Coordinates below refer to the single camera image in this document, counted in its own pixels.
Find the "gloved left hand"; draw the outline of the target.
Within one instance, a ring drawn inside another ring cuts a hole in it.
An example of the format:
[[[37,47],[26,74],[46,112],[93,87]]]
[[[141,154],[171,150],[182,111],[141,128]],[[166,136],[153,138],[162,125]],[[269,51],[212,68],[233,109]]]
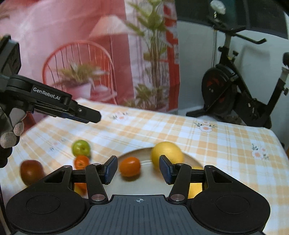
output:
[[[7,115],[1,107],[1,168],[7,165],[13,147],[20,141],[20,136],[24,132],[25,117],[26,112],[23,110],[13,108]]]

